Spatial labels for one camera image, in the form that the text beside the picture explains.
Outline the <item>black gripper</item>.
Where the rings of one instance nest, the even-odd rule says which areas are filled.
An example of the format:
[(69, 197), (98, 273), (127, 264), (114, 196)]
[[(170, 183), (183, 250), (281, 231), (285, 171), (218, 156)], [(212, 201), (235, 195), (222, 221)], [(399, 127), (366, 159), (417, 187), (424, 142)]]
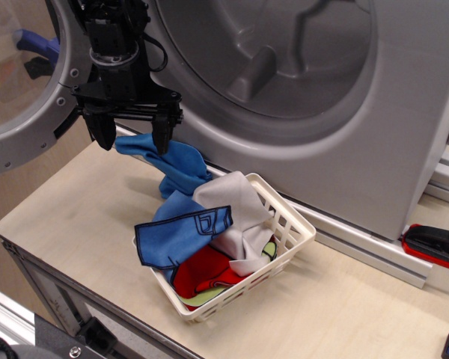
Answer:
[(94, 78), (76, 85), (71, 93), (86, 108), (83, 118), (93, 139), (104, 150), (110, 150), (116, 139), (114, 117), (130, 120), (152, 120), (152, 139), (156, 152), (168, 152), (174, 127), (183, 120), (181, 95), (155, 83), (147, 59), (91, 58)]

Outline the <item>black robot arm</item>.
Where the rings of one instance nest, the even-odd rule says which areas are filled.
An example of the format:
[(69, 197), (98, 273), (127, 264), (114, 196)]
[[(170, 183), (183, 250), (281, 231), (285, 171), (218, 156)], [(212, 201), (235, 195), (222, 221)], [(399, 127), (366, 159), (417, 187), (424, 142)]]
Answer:
[(182, 97), (152, 80), (146, 45), (161, 45), (145, 32), (147, 3), (80, 1), (73, 10), (90, 41), (92, 74), (71, 93), (93, 139), (110, 150), (117, 119), (149, 121), (157, 153), (166, 154), (174, 127), (183, 120)]

